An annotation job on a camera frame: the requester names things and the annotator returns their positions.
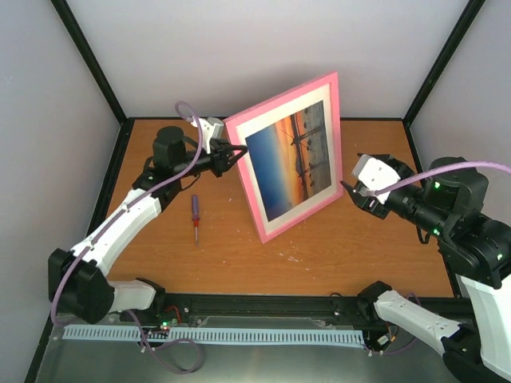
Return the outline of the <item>red blue screwdriver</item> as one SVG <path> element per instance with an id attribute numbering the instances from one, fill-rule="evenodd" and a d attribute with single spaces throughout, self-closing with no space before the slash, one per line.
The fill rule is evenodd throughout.
<path id="1" fill-rule="evenodd" d="M 200 222 L 200 215 L 199 215 L 199 199 L 197 195 L 192 195 L 192 221 L 194 226 L 194 240 L 195 244 L 199 245 L 199 222 Z"/>

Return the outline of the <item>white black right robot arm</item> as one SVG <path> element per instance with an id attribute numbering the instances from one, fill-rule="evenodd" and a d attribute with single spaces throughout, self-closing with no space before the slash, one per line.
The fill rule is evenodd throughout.
<path id="1" fill-rule="evenodd" d="M 489 186 L 483 168 L 509 172 L 503 164 L 436 159 L 415 173 L 388 154 L 362 154 L 347 185 L 352 202 L 372 216 L 394 213 L 412 223 L 421 243 L 435 239 L 446 264 L 466 288 L 475 323 L 466 325 L 404 298 L 384 282 L 358 297 L 365 322 L 404 329 L 436 351 L 461 382 L 510 379 L 510 228 L 482 211 Z"/>

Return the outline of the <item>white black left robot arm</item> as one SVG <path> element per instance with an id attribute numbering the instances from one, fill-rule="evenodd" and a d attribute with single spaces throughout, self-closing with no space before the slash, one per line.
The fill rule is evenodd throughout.
<path id="1" fill-rule="evenodd" d="M 127 310 L 138 310 L 152 322 L 164 316 L 162 286 L 146 278 L 112 282 L 107 277 L 121 252 L 184 190 L 182 178 L 198 178 L 202 172 L 220 177 L 248 151 L 242 144 L 219 137 L 218 128 L 202 124 L 198 132 L 198 139 L 193 140 L 176 126 L 160 129 L 152 156 L 120 206 L 70 250 L 58 248 L 50 255 L 50 318 L 54 325 L 60 323 L 60 310 L 89 324 Z"/>

